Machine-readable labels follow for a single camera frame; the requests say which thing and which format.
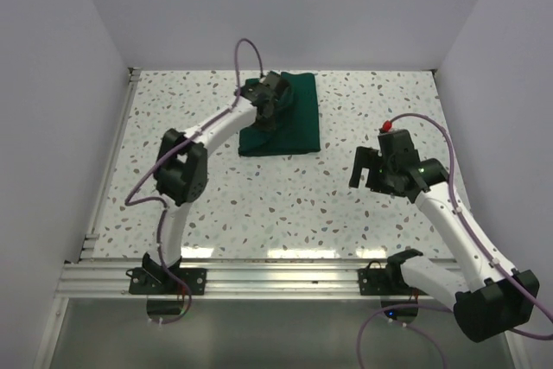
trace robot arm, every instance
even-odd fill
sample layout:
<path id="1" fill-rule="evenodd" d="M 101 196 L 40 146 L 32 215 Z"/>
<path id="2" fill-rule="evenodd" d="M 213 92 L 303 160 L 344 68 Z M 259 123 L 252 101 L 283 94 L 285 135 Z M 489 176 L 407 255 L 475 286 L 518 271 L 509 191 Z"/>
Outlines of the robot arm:
<path id="1" fill-rule="evenodd" d="M 164 220 L 160 221 L 161 228 L 157 230 L 152 248 L 143 256 L 142 267 L 127 272 L 131 278 L 130 294 L 176 293 L 176 284 L 163 269 L 163 262 L 172 275 L 183 281 L 205 280 L 205 270 L 183 271 L 180 262 L 182 234 L 190 207 L 207 186 L 207 159 L 230 136 L 245 127 L 274 130 L 275 109 L 288 87 L 287 80 L 270 72 L 259 82 L 242 86 L 240 98 L 233 99 L 228 109 L 183 132 L 170 129 L 164 134 L 158 161 L 171 150 L 174 151 L 175 147 L 183 147 L 154 172 L 156 190 L 162 195 L 166 212 Z M 163 261 L 158 249 L 160 247 Z M 189 285 L 192 294 L 202 294 L 203 288 Z"/>
<path id="2" fill-rule="evenodd" d="M 156 188 L 165 194 L 169 206 L 161 232 L 163 258 L 168 267 L 181 260 L 182 234 L 190 207 L 207 185 L 207 158 L 230 136 L 255 124 L 256 119 L 256 106 L 248 99 L 241 99 L 231 112 L 203 131 L 198 140 L 185 150 L 186 153 L 155 173 Z M 168 131 L 163 137 L 158 159 L 185 137 L 191 137 L 205 123 L 199 123 L 182 133 Z M 161 264 L 157 246 L 152 247 L 148 254 L 156 264 Z"/>
<path id="3" fill-rule="evenodd" d="M 385 281 L 402 289 L 418 288 L 453 310 L 465 335 L 483 341 L 530 319 L 532 304 L 494 267 L 501 264 L 533 296 L 539 282 L 530 271 L 519 272 L 484 234 L 456 190 L 454 207 L 450 200 L 448 173 L 436 160 L 421 161 L 406 130 L 381 132 L 380 151 L 359 147 L 355 155 L 350 187 L 357 188 L 361 169 L 369 169 L 366 186 L 373 192 L 407 197 L 426 215 L 440 233 L 461 267 L 459 277 L 433 264 L 417 250 L 388 258 Z M 483 246 L 494 255 L 487 261 L 484 252 L 468 235 L 457 213 L 465 219 Z"/>

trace green cloth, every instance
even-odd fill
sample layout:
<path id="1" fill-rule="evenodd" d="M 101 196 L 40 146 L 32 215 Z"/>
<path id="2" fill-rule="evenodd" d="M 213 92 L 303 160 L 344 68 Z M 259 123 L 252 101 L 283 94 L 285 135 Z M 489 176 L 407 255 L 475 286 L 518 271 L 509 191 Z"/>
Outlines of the green cloth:
<path id="1" fill-rule="evenodd" d="M 241 156 L 304 155 L 321 151 L 319 105 L 312 73 L 281 73 L 290 87 L 276 104 L 276 129 L 260 131 L 247 127 L 240 131 Z M 247 80 L 246 84 L 257 80 Z"/>

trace red connector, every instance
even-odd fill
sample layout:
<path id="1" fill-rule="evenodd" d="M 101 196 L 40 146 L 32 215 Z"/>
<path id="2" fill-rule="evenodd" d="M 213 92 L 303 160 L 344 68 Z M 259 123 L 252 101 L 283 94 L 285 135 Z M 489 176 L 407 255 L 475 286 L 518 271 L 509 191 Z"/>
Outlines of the red connector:
<path id="1" fill-rule="evenodd" d="M 382 128 L 380 129 L 380 132 L 387 133 L 390 130 L 391 130 L 391 121 L 390 120 L 384 121 L 384 124 L 382 124 Z"/>

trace terrazzo table surface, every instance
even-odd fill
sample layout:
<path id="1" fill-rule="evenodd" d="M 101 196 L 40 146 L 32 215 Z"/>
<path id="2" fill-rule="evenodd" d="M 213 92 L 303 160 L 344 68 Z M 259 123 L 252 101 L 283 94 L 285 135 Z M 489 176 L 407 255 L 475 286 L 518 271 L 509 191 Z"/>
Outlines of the terrazzo table surface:
<path id="1" fill-rule="evenodd" d="M 183 257 L 385 258 L 414 247 L 429 258 L 451 258 L 440 235 L 406 199 L 348 187 L 356 147 L 378 147 L 383 120 L 414 111 L 445 124 L 432 74 L 311 72 L 321 152 L 239 157 L 234 135 L 209 159 L 209 182 L 188 217 Z M 257 72 L 242 74 L 245 80 Z M 141 258 L 149 249 L 161 208 L 124 207 L 125 196 L 156 161 L 163 133 L 185 130 L 213 114 L 228 102 L 234 85 L 233 71 L 142 72 L 95 228 L 94 258 Z M 448 165 L 445 142 L 433 126 L 403 119 L 396 127 L 410 130 L 422 158 Z M 467 202 L 461 175 L 456 183 Z M 140 195 L 154 192 L 149 179 Z"/>

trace cable clip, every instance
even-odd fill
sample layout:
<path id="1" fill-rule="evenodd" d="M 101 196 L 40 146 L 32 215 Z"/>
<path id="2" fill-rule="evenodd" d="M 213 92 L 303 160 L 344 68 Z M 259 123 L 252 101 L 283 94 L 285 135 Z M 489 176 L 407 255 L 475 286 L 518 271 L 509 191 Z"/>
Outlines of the cable clip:
<path id="1" fill-rule="evenodd" d="M 492 268 L 494 268 L 496 265 L 499 265 L 499 264 L 501 264 L 501 261 L 499 261 L 499 258 L 497 257 L 492 258 L 492 261 L 490 261 L 490 266 Z"/>

